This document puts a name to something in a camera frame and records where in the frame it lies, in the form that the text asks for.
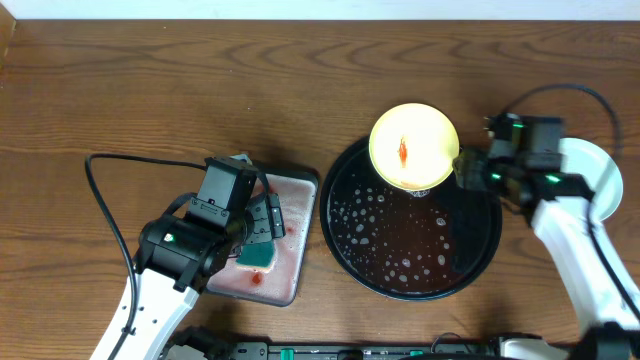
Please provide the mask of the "light blue plate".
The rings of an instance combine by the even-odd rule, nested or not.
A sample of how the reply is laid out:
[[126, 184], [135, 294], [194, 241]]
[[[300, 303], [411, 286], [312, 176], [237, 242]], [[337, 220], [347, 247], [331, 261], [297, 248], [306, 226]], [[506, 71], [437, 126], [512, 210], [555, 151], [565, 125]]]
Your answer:
[[596, 189], [611, 157], [599, 146], [579, 138], [562, 138], [559, 145], [563, 155], [562, 171], [582, 175], [592, 190], [594, 213], [600, 221], [604, 221], [615, 213], [619, 207], [624, 191], [623, 179], [617, 166], [607, 175], [603, 188]]

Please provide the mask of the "green yellow sponge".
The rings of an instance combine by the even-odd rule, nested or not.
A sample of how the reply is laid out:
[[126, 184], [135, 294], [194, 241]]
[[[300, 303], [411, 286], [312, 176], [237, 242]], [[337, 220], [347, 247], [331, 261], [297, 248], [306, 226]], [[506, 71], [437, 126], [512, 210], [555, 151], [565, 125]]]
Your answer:
[[236, 265], [241, 269], [270, 272], [274, 266], [275, 254], [273, 242], [243, 245], [236, 258]]

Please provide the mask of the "yellow plate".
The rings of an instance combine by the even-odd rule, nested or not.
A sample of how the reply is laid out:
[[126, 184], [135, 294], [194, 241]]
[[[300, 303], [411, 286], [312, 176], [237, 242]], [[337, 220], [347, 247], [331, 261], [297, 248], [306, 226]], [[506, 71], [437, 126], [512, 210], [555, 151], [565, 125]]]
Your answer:
[[451, 120], [421, 103], [397, 105], [374, 124], [368, 152], [375, 171], [406, 191], [429, 190], [453, 172], [460, 142]]

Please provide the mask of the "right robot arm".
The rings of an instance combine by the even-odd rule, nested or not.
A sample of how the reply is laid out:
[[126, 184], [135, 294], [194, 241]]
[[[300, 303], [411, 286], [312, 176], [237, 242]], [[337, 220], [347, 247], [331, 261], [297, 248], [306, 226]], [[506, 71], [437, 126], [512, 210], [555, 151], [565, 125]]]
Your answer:
[[594, 190], [561, 169], [562, 119], [501, 113], [487, 130], [488, 149], [454, 160], [456, 182], [516, 205], [550, 253], [583, 331], [568, 358], [637, 357], [639, 289], [593, 215]]

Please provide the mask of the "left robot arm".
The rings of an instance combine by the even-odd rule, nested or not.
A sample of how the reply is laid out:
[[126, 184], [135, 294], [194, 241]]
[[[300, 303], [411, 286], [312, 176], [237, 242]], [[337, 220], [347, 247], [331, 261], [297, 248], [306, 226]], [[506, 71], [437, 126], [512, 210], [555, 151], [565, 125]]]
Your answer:
[[264, 171], [246, 155], [210, 157], [200, 170], [198, 192], [173, 200], [140, 233], [129, 252], [92, 172], [85, 172], [96, 201], [116, 237], [127, 284], [95, 359], [157, 359], [170, 335], [230, 258], [254, 268], [270, 267], [274, 242], [285, 234], [280, 201]]

